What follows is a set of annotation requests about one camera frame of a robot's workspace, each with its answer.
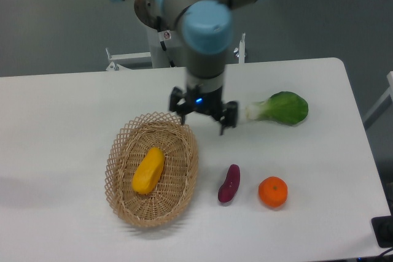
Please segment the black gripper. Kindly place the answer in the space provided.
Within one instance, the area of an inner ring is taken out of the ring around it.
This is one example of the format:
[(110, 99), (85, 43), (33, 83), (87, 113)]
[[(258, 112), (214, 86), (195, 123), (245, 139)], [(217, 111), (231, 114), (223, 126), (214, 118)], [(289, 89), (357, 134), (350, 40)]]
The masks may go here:
[(198, 87), (187, 91), (174, 87), (169, 96), (169, 111), (176, 113), (181, 119), (181, 125), (185, 124), (188, 114), (196, 112), (215, 119), (220, 124), (220, 135), (227, 128), (236, 128), (238, 123), (238, 101), (222, 101), (222, 90), (220, 87), (214, 91), (202, 93)]

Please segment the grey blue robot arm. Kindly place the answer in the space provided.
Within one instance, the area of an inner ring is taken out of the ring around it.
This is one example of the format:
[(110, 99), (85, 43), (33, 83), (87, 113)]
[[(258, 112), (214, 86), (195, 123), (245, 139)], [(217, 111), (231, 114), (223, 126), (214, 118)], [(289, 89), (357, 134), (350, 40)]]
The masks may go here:
[(223, 102), (225, 57), (232, 41), (232, 10), (258, 0), (155, 0), (160, 18), (182, 42), (186, 88), (173, 88), (169, 110), (181, 118), (196, 112), (234, 128), (238, 103)]

